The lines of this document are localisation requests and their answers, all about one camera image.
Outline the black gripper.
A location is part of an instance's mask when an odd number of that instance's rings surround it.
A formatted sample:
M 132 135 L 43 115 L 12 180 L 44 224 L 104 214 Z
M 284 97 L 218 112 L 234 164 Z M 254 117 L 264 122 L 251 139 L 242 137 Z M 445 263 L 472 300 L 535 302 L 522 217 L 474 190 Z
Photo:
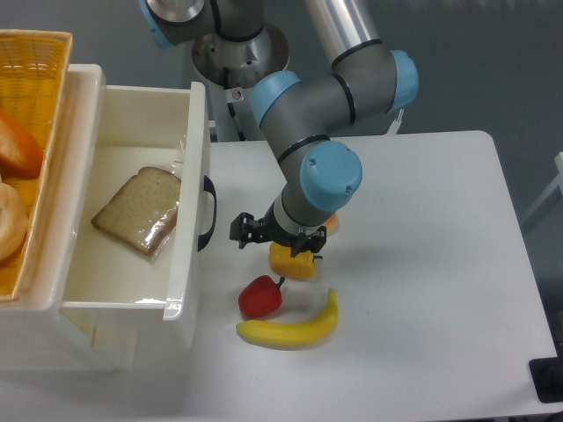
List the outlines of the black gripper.
M 248 244 L 274 242 L 290 247 L 290 256 L 295 258 L 307 251 L 320 252 L 325 246 L 327 232 L 326 226 L 321 225 L 309 235 L 304 231 L 298 235 L 290 234 L 280 226 L 273 215 L 265 215 L 255 220 L 251 214 L 243 212 L 230 223 L 229 239 L 235 241 L 239 249 L 244 249 Z

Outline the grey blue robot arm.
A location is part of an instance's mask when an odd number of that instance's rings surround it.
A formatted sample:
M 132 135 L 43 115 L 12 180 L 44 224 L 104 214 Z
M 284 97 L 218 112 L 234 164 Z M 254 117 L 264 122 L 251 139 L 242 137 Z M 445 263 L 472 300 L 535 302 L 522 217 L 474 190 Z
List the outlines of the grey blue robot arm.
M 246 89 L 254 121 L 286 184 L 266 214 L 230 225 L 240 246 L 273 242 L 292 255 L 320 251 L 327 220 L 362 182 L 359 157 L 333 131 L 411 103 L 419 89 L 413 59 L 389 50 L 362 1 L 309 1 L 311 21 L 332 73 L 306 84 L 287 68 L 284 35 L 260 1 L 142 1 L 159 46 L 194 44 L 200 75 L 226 91 Z

